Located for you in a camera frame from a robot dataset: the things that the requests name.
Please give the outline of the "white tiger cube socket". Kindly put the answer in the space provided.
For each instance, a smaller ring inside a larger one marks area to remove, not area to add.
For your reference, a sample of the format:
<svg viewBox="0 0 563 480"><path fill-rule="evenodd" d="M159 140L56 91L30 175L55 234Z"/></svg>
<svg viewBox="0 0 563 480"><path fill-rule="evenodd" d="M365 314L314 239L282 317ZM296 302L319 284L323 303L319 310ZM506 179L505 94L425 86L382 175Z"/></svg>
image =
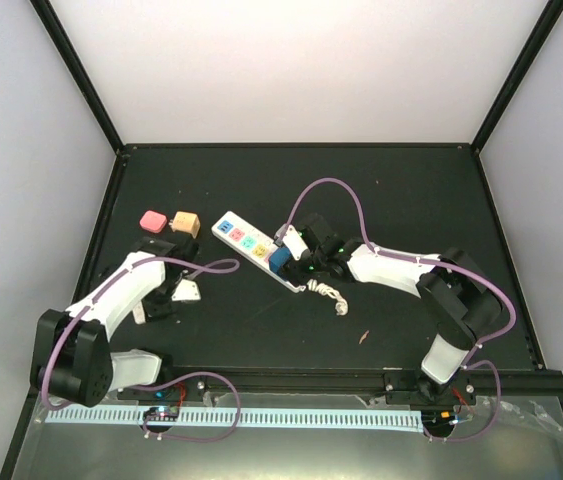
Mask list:
<svg viewBox="0 0 563 480"><path fill-rule="evenodd" d="M132 316L134 319L134 322L137 325L143 325L146 323L146 315L145 315L145 310L143 307L143 304L141 301L139 301L132 309Z"/></svg>

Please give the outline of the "blue cube socket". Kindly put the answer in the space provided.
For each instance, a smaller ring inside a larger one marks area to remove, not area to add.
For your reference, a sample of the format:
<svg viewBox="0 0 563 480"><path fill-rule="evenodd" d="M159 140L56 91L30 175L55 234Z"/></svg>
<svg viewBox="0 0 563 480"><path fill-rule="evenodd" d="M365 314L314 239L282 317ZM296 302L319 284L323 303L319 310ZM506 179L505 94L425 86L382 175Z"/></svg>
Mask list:
<svg viewBox="0 0 563 480"><path fill-rule="evenodd" d="M292 253L287 247L280 247L268 258L268 266L272 273L284 278L284 268L290 260L293 259Z"/></svg>

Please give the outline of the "white power strip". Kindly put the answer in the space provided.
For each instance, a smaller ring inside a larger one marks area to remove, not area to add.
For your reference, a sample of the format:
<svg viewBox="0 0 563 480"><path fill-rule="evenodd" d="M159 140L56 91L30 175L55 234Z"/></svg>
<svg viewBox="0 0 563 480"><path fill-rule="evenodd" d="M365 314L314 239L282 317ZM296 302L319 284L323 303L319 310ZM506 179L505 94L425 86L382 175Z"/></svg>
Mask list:
<svg viewBox="0 0 563 480"><path fill-rule="evenodd" d="M306 290L304 285L295 286L271 269L270 259L279 247L272 238L234 212L227 211L221 216L212 226L211 232L225 245L293 293Z"/></svg>

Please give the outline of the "pink plug adapter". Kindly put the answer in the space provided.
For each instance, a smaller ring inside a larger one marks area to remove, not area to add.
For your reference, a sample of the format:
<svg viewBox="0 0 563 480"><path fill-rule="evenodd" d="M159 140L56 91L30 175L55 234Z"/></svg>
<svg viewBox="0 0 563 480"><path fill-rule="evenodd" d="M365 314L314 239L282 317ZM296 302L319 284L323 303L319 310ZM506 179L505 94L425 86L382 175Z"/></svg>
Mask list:
<svg viewBox="0 0 563 480"><path fill-rule="evenodd" d="M168 223L167 217L159 212L148 210L139 221L140 227L150 233L160 233Z"/></svg>

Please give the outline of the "beige dragon cube socket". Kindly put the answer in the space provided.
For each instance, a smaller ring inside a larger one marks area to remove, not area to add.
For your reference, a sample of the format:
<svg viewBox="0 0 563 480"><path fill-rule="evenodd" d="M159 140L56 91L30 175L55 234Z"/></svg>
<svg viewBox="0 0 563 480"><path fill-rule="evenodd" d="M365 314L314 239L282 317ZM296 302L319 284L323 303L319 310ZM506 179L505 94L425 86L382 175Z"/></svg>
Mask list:
<svg viewBox="0 0 563 480"><path fill-rule="evenodd" d="M200 219L196 213L177 211L169 226L173 232L183 232L196 239L200 231Z"/></svg>

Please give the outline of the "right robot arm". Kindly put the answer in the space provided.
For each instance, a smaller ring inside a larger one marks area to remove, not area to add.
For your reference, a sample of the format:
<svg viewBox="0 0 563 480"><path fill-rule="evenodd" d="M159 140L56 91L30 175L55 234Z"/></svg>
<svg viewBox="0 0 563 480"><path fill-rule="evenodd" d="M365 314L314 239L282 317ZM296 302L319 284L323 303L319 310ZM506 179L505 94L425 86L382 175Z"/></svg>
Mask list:
<svg viewBox="0 0 563 480"><path fill-rule="evenodd" d="M382 285L421 299L436 328L412 387L425 403L452 390L452 378L479 338L501 316L503 302L486 286L456 269L471 265L462 251L418 260L404 252L378 253L361 238L343 240L325 219L311 214L298 227L283 225L274 235L281 249L270 270L296 287L320 287L323 275L346 283Z"/></svg>

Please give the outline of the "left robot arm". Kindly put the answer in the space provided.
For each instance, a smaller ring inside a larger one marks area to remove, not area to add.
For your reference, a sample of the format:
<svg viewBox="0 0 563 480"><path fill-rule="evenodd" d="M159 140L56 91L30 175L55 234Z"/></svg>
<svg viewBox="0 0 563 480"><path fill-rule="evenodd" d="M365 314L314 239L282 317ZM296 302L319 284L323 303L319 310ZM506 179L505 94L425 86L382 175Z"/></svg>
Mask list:
<svg viewBox="0 0 563 480"><path fill-rule="evenodd" d="M145 349L114 353L110 340L130 314L142 325L172 313L172 295L198 249L188 234L177 234L172 243L145 237L90 294L41 315L30 384L48 409L94 407L109 392L134 386L154 399L174 391L176 376L163 366L162 355Z"/></svg>

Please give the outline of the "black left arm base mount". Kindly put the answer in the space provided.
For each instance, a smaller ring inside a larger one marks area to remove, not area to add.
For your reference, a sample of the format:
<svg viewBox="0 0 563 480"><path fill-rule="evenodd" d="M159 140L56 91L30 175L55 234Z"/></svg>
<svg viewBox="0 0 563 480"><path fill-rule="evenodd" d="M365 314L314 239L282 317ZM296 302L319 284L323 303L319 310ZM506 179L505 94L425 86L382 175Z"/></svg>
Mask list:
<svg viewBox="0 0 563 480"><path fill-rule="evenodd" d="M183 371L163 370L152 384L118 389L116 398L135 400L139 403L183 404L187 400L195 400L202 396L209 379L208 375L197 374L174 383L175 379L184 375Z"/></svg>

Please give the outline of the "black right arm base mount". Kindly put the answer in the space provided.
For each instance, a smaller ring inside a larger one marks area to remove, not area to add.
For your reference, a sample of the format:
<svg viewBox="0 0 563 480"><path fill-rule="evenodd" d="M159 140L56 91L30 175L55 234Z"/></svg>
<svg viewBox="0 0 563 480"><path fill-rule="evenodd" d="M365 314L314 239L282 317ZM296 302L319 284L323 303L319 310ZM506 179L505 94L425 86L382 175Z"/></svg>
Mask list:
<svg viewBox="0 0 563 480"><path fill-rule="evenodd" d="M475 404L474 391L468 390L470 378L463 374L438 384L418 369L388 370L383 382L387 401L393 404L438 408Z"/></svg>

